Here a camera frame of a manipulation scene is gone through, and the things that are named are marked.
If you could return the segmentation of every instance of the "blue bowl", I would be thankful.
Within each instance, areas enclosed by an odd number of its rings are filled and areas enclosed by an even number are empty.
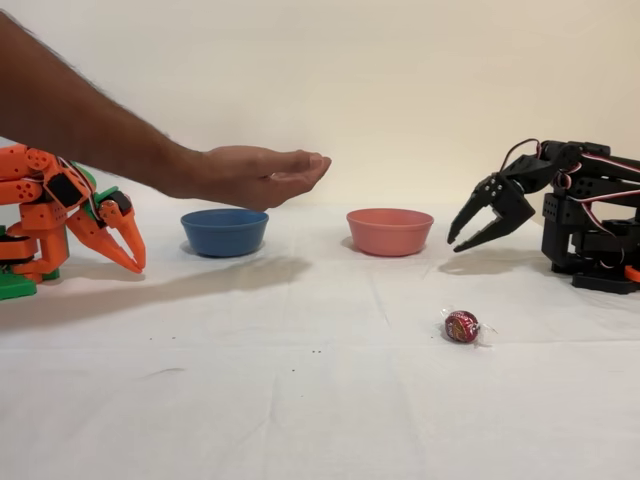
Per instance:
[[[262,244],[269,215],[236,208],[192,212],[181,222],[196,253],[207,257],[239,257]]]

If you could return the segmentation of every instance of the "candy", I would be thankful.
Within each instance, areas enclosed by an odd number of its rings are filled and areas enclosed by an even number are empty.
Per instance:
[[[473,343],[480,333],[476,317],[463,310],[451,312],[444,321],[447,336],[460,343]]]

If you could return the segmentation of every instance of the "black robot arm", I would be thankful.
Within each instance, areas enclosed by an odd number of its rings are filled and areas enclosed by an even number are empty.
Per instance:
[[[509,235],[535,214],[525,195],[548,185],[553,193],[545,195],[542,251],[553,270],[572,274],[578,287],[617,293],[639,288],[640,162],[612,157],[604,145],[547,141],[538,143],[535,154],[503,165],[476,186],[451,225],[449,244],[487,206],[496,220],[454,251]],[[596,202],[632,207],[635,216],[601,222],[591,210]]]

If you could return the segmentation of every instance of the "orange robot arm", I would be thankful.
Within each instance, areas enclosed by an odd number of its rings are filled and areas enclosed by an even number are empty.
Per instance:
[[[123,267],[140,273],[145,266],[145,246],[129,198],[117,188],[96,194],[79,168],[54,155],[24,145],[0,149],[0,205],[9,204],[20,205],[21,220],[7,232],[11,241],[0,243],[0,264],[13,265],[13,273],[38,281],[64,263],[69,256],[65,225],[84,245]],[[133,259],[108,228],[120,232]],[[33,260],[36,240],[42,256]]]

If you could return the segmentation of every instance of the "bowl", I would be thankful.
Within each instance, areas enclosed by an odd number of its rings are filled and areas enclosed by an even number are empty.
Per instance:
[[[364,253],[404,257],[420,252],[433,225],[433,217],[414,210],[369,208],[347,215],[353,243]]]
[[[181,219],[191,248],[206,257],[239,257],[255,252],[269,216],[236,208],[192,212]]]

